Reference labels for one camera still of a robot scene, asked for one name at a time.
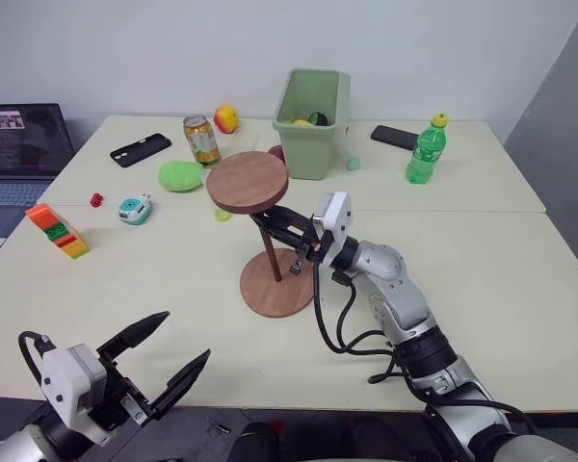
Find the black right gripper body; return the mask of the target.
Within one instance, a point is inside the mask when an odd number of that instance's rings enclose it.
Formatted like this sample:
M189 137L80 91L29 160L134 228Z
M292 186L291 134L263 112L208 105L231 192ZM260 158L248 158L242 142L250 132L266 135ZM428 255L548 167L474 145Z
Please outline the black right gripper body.
M293 274L299 275L306 262L322 263L331 247L331 232L320 225L309 222L302 233L294 231L297 257L290 266Z

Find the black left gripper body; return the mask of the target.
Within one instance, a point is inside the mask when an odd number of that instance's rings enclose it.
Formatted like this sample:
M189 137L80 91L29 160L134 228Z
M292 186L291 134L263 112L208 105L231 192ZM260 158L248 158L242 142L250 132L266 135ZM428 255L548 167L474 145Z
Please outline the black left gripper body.
M134 383L119 372L117 362L104 354L99 360L106 369L107 380L103 398L93 408L93 420L105 430L118 429L127 420L139 426L155 420L157 412Z

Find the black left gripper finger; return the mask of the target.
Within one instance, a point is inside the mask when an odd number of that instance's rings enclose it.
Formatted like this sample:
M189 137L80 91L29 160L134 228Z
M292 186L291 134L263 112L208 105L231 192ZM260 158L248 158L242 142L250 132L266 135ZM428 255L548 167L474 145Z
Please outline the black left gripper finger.
M210 355L211 350L206 349L167 382L166 390L150 404L152 419L164 417L188 393L204 369Z
M114 362L124 351L146 340L169 315L169 311L154 313L126 326L96 350L99 357L103 361Z

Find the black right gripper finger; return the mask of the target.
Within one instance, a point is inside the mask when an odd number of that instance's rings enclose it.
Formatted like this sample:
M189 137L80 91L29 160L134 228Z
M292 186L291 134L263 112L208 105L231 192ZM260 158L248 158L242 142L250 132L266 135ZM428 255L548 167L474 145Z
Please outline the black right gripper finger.
M275 227L308 227L312 224L309 218L283 206L274 206L264 215Z
M256 225L269 234L272 238L289 246L300 246L302 236L307 227L275 227L265 217L264 213L252 214L250 218Z

